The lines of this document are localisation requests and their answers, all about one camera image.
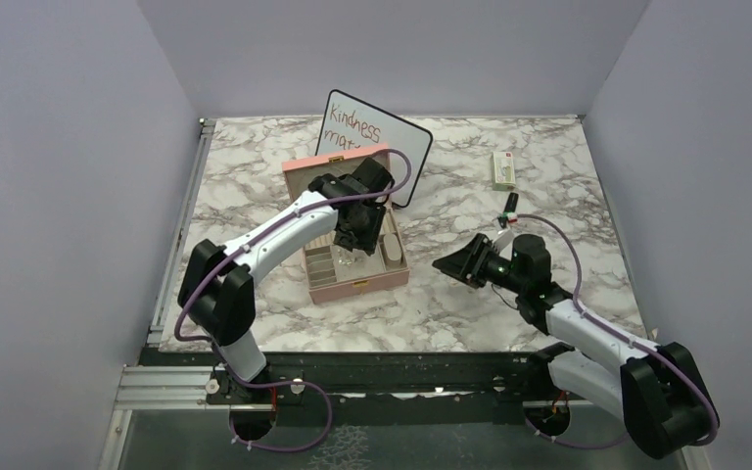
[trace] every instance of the white marble table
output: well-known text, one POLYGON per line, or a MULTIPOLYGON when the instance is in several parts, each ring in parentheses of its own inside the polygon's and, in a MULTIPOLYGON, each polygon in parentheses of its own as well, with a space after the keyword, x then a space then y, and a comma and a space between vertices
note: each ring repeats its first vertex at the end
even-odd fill
MULTIPOLYGON (((581 124, 574 117, 423 117, 434 144, 413 201, 397 211, 411 266, 407 286, 314 305, 300 255, 288 258, 257 287, 253 331, 265 351, 504 352, 531 351, 555 340, 526 324, 492 289, 472 290, 431 267, 477 232, 493 236, 507 194, 491 189, 492 151, 519 152, 518 212, 560 225, 584 266, 582 300, 602 316, 642 334, 633 291, 604 204, 581 124)), ((288 206, 281 163, 311 156, 320 117, 225 118, 217 123, 184 259, 175 282, 160 350, 207 351, 178 343, 172 327, 188 254, 200 240, 216 243, 248 232, 288 206)), ((552 253, 554 278, 571 290, 567 248, 538 222, 552 253)), ((514 295, 507 295, 513 303, 514 295)), ((186 334, 200 332, 187 320, 186 334)))

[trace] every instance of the whiteboard black frame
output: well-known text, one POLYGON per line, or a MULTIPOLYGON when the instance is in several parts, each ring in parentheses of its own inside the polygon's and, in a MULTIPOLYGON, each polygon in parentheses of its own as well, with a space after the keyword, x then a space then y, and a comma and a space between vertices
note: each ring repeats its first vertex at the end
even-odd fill
POLYGON ((330 93, 327 95, 327 104, 324 105, 324 114, 321 116, 321 129, 318 131, 318 141, 315 143, 315 155, 318 155, 318 146, 321 144, 321 136, 324 135, 324 121, 327 120, 327 110, 330 109, 330 100, 333 98, 333 93, 341 93, 341 94, 345 95, 346 97, 348 97, 348 98, 350 98, 350 99, 352 99, 354 101, 357 101, 357 102, 361 103, 364 106, 373 108, 374 110, 378 111, 379 113, 383 113, 385 115, 390 116, 391 118, 394 118, 396 120, 400 120, 400 121, 402 121, 402 122, 404 122, 404 123, 406 123, 408 125, 416 127, 419 130, 422 130, 423 132, 425 132, 426 134, 428 134, 428 148, 425 149, 425 155, 422 157, 422 163, 419 164, 419 171, 416 173, 416 179, 413 180, 413 186, 411 186, 411 188, 410 188, 410 195, 408 195, 408 197, 407 197, 407 204, 405 204, 404 206, 401 206, 401 205, 399 205, 397 203, 391 202, 391 205, 393 207, 395 207, 395 208, 398 208, 398 209, 404 209, 404 208, 410 206, 411 201, 413 201, 413 193, 416 192, 416 183, 419 182, 419 177, 422 176, 422 168, 425 167, 425 162, 428 160, 428 154, 431 152, 431 146, 434 145, 434 134, 432 134, 430 130, 426 129, 425 127, 422 127, 421 125, 414 124, 413 122, 411 122, 411 121, 409 121, 409 120, 407 120, 405 118, 399 117, 399 116, 397 116, 397 115, 395 115, 395 114, 393 114, 393 113, 391 113, 389 111, 385 111, 382 108, 379 108, 378 106, 371 105, 370 103, 368 103, 368 102, 366 102, 364 100, 358 99, 358 98, 354 97, 353 95, 351 95, 350 93, 345 93, 344 91, 342 91, 342 90, 340 90, 338 88, 334 88, 334 89, 330 90, 330 93))

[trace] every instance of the wall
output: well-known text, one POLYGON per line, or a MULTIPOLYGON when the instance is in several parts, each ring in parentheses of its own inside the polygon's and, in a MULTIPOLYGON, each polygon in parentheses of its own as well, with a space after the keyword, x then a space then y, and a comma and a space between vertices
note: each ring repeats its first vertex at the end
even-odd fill
POLYGON ((320 114, 340 88, 396 113, 582 114, 647 0, 139 0, 207 117, 320 114))
POLYGON ((0 469, 96 468, 198 133, 133 0, 0 1, 0 469))
POLYGON ((752 468, 752 2, 653 0, 585 131, 645 323, 720 409, 711 463, 752 468))

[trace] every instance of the pink box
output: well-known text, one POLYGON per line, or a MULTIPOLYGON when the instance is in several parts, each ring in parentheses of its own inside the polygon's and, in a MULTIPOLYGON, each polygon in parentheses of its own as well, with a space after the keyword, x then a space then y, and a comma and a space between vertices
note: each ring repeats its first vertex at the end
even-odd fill
MULTIPOLYGON (((388 146, 380 144, 284 162, 284 179, 290 200, 298 198, 316 176, 352 173, 359 164, 358 159, 373 156, 385 149, 388 146)), ((374 159, 390 169, 387 154, 374 156, 374 159)), ((363 252, 351 254, 333 245, 334 236, 334 233, 329 233, 318 237, 302 249, 309 296, 314 303, 407 284, 410 268, 399 226, 390 207, 382 223, 379 246, 372 256, 368 257, 363 252)))

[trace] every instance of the whiteboard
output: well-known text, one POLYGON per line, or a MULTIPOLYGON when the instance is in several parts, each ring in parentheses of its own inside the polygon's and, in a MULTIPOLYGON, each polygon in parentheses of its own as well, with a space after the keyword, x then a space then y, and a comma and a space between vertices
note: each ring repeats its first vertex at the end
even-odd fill
MULTIPOLYGON (((422 165, 428 157, 434 136, 428 129, 365 103, 344 91, 333 90, 327 97, 324 121, 318 134, 315 155, 386 143, 401 150, 410 159, 411 173, 407 184, 391 195, 394 206, 410 204, 422 165)), ((405 164, 391 155, 391 174, 396 181, 405 176, 405 164)))

